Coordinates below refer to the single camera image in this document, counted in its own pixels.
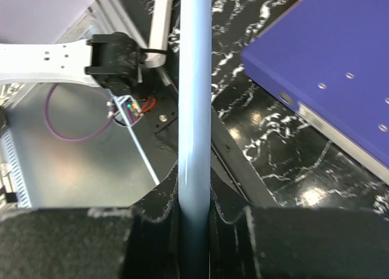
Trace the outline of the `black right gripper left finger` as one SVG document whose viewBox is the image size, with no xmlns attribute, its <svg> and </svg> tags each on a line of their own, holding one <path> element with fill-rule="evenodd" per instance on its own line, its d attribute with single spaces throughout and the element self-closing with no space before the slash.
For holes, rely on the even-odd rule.
<svg viewBox="0 0 389 279">
<path fill-rule="evenodd" d="M 129 207 L 1 213 L 2 278 L 178 278 L 177 169 Z"/>
</svg>

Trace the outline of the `light blue plastic hanger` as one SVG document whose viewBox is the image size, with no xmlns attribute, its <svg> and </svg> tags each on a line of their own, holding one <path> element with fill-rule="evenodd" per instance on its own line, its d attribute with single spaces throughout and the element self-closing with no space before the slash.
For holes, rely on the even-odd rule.
<svg viewBox="0 0 389 279">
<path fill-rule="evenodd" d="M 181 0 L 180 30 L 180 273 L 182 278 L 208 278 L 212 0 Z"/>
</svg>

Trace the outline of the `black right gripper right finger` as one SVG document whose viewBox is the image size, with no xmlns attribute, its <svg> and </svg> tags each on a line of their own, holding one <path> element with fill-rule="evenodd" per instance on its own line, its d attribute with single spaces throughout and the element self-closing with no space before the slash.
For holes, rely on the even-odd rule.
<svg viewBox="0 0 389 279">
<path fill-rule="evenodd" d="M 212 278 L 387 278 L 388 221 L 371 210 L 256 207 L 211 174 Z"/>
</svg>

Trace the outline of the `metal clothes rack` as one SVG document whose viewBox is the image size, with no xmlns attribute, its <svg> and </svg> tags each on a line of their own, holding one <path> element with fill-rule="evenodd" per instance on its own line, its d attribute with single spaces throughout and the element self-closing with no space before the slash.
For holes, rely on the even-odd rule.
<svg viewBox="0 0 389 279">
<path fill-rule="evenodd" d="M 146 52 L 146 67 L 157 68 L 167 59 L 168 35 L 174 0 L 154 0 L 150 37 Z"/>
</svg>

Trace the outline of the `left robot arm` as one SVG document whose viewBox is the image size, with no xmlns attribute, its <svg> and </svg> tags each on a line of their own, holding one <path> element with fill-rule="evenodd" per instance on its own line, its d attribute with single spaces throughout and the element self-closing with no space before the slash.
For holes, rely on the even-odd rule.
<svg viewBox="0 0 389 279">
<path fill-rule="evenodd" d="M 123 32 L 59 44 L 1 44 L 1 84 L 74 83 L 123 93 L 136 87 L 139 69 L 166 55 L 167 40 L 142 48 Z"/>
</svg>

